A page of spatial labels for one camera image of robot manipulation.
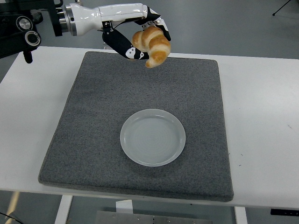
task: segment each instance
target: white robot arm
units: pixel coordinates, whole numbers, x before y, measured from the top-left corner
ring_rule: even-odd
[[[109,5],[86,8],[77,3],[65,6],[59,19],[62,32],[72,35],[84,35],[91,29],[103,31],[103,40],[112,49],[126,58],[148,59],[147,53],[133,47],[131,42],[115,28],[125,22],[134,21],[143,29],[156,26],[163,30],[170,41],[170,35],[164,20],[159,14],[141,3]]]

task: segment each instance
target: white plate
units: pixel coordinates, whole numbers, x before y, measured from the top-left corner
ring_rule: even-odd
[[[121,147],[133,161],[158,167],[174,161],[183,151],[186,134],[181,122],[163,110],[133,114],[121,129]]]

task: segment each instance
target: croissant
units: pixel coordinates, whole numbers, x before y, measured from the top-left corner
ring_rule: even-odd
[[[158,27],[148,27],[133,35],[132,44],[135,48],[149,54],[146,61],[147,68],[154,68],[162,64],[170,54],[171,45]]]

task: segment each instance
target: table surface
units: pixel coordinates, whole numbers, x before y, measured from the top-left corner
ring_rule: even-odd
[[[87,51],[39,47],[19,54],[0,83],[0,189],[228,206],[299,209],[299,60],[171,54],[218,62],[234,199],[228,203],[115,195],[37,180]]]

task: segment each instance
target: gray cushion pad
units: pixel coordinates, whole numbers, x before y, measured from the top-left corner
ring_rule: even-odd
[[[133,162],[120,144],[123,123],[149,108],[170,112],[186,132],[182,154],[161,167]],[[119,194],[232,200],[217,62],[167,58],[147,69],[145,61],[87,52],[39,182]]]

